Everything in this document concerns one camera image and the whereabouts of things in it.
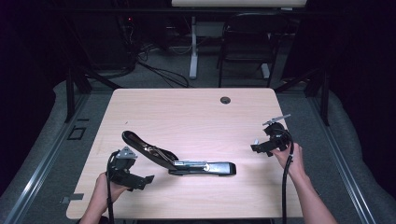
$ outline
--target black plastic part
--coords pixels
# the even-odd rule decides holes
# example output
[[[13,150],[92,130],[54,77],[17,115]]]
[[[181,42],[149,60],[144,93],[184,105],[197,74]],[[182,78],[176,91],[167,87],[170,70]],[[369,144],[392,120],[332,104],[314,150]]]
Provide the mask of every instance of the black plastic part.
[[[144,189],[147,184],[150,184],[154,178],[154,175],[141,177],[138,175],[130,174],[129,169],[134,165],[135,159],[123,159],[113,157],[121,151],[118,150],[113,152],[113,160],[108,165],[108,178],[110,181],[128,187],[129,191],[134,189]]]
[[[165,149],[155,147],[153,145],[150,145],[149,143],[143,141],[135,133],[130,132],[130,131],[123,132],[122,139],[130,147],[133,147],[138,152],[142,153],[144,156],[146,156],[150,160],[154,161],[155,163],[161,165],[162,167],[165,167],[168,170],[176,170],[177,169],[172,163],[170,163],[169,161],[166,161],[160,154],[158,154],[158,152],[156,150],[154,150],[154,148],[157,150],[160,150],[161,153],[163,153],[170,160],[178,161],[177,156],[175,154],[173,154],[172,152],[167,151]]]
[[[268,157],[272,157],[274,154],[271,153],[270,151],[274,150],[276,148],[276,145],[271,142],[264,142],[259,145],[250,145],[251,149],[257,153],[265,152],[267,153]]]

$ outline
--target table top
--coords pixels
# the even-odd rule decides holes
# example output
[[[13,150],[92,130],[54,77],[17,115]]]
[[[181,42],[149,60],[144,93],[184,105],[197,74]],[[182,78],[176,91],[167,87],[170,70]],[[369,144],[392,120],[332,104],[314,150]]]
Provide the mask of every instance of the table top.
[[[223,104],[221,97],[231,102]],[[69,218],[81,218],[96,177],[110,154],[126,146],[132,131],[147,143],[169,150],[183,161],[230,161],[236,175],[169,175],[136,150],[134,175],[155,175],[144,190],[125,191],[114,203],[117,218],[263,218],[281,217],[283,169],[275,157],[253,152],[258,139],[268,141],[262,124],[282,116],[271,89],[120,89],[113,93],[71,201]],[[302,211],[291,180],[287,183],[288,217]]]
[[[305,7],[306,0],[172,0],[173,7]]]

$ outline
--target desk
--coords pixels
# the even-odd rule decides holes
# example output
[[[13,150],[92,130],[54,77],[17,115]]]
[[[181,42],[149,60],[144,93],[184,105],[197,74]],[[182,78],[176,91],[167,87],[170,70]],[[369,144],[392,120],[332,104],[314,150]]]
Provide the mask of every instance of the desk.
[[[172,0],[172,7],[305,7],[306,0]],[[197,78],[198,54],[196,41],[196,20],[191,20],[191,65],[190,78]]]
[[[227,96],[227,105],[220,98]],[[236,175],[174,176],[136,150],[131,173],[155,175],[144,190],[126,191],[114,203],[117,218],[265,218],[281,217],[283,169],[276,158],[253,152],[255,139],[267,141],[262,123],[281,116],[271,89],[134,89],[114,91],[72,201],[69,218],[82,217],[96,177],[110,154],[126,144],[123,131],[170,150],[180,160],[230,161]],[[302,211],[291,180],[287,185],[288,217]]]

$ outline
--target person's right hand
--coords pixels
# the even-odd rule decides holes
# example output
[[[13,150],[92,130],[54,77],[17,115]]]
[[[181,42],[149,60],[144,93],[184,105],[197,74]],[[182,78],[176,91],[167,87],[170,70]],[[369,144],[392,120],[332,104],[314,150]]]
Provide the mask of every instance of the person's right hand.
[[[276,156],[277,160],[279,161],[280,165],[283,168],[285,168],[286,166],[286,161],[288,160],[290,154],[290,147],[291,145],[289,145],[288,148],[286,148],[283,151],[280,151],[278,149],[274,149],[271,151],[272,153],[274,153],[274,155]],[[304,162],[303,162],[303,148],[300,147],[298,143],[294,143],[293,158],[289,167],[289,175],[290,177],[305,175]]]

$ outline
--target black stapler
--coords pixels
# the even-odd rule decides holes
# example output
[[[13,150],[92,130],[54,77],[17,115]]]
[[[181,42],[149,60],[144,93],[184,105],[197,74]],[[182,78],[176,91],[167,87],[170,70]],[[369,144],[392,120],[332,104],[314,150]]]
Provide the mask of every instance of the black stapler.
[[[171,151],[155,147],[133,132],[123,132],[122,139],[130,147],[168,169],[170,175],[236,175],[236,166],[232,162],[180,161]]]

